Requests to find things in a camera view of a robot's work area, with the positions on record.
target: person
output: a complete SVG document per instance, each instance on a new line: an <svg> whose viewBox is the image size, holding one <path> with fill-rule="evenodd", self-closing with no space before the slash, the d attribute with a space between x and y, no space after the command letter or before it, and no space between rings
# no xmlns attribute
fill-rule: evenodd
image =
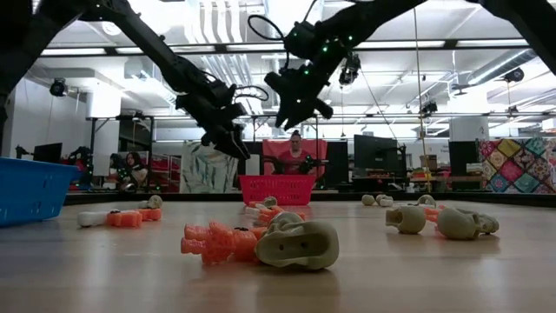
<svg viewBox="0 0 556 313"><path fill-rule="evenodd" d="M285 175L300 175L300 165L309 156L309 153L301 148L301 134L294 131L289 138L289 150L278 156L278 160L284 165Z"/></svg>
<svg viewBox="0 0 556 313"><path fill-rule="evenodd" d="M137 187L142 186L149 173L145 165L141 161L141 157L137 152L130 152L125 157L131 176L137 181Z"/></svg>

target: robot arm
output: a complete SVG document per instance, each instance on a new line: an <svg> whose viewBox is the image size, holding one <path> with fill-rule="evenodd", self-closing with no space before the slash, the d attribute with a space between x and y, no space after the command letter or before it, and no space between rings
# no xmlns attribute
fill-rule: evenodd
<svg viewBox="0 0 556 313"><path fill-rule="evenodd" d="M317 96L329 85L328 79L341 60L384 23L426 1L360 1L315 25L307 21L295 23L284 38L284 47L287 52L311 63L265 76L265 82L281 99L276 126L288 120L284 128L290 129L311 117L314 110L330 118L332 108ZM556 31L556 11L546 0L467 1L479 3L493 15L512 23L556 74L556 43L551 38L552 31Z"/></svg>
<svg viewBox="0 0 556 313"><path fill-rule="evenodd" d="M127 0L42 0L23 41L0 50L0 96L4 96L0 101L16 87L54 36L77 19L117 25L158 65L174 91L187 93L177 97L176 108L185 109L205 129L203 142L214 143L216 150L232 157L249 158L242 142L242 127L232 122L246 114L240 103L232 103L236 86L209 80L189 60L176 55L131 9Z"/></svg>

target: plastic basket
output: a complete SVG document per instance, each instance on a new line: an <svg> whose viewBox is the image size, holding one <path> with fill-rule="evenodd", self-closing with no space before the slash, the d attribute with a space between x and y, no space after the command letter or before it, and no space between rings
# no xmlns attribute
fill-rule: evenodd
<svg viewBox="0 0 556 313"><path fill-rule="evenodd" d="M243 202L274 196L279 205L307 205L314 180L312 175L240 176Z"/></svg>
<svg viewBox="0 0 556 313"><path fill-rule="evenodd" d="M60 214L76 166L0 157L0 226Z"/></svg>

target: cardboard box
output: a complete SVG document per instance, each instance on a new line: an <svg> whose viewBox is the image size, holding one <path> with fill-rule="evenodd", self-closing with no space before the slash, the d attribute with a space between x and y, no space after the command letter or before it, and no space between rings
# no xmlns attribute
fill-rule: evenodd
<svg viewBox="0 0 556 313"><path fill-rule="evenodd" d="M420 159L420 166L422 168L426 168L427 164L425 163L425 156L419 156ZM438 162L436 159L436 155L427 155L427 163L429 170L437 170L438 169Z"/></svg>

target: red basket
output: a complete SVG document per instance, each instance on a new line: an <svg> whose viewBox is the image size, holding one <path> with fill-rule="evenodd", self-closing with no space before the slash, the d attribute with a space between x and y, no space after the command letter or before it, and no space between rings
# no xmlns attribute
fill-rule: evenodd
<svg viewBox="0 0 556 313"><path fill-rule="evenodd" d="M311 201L312 175L240 176L243 202L273 196L279 205L307 205Z"/></svg>

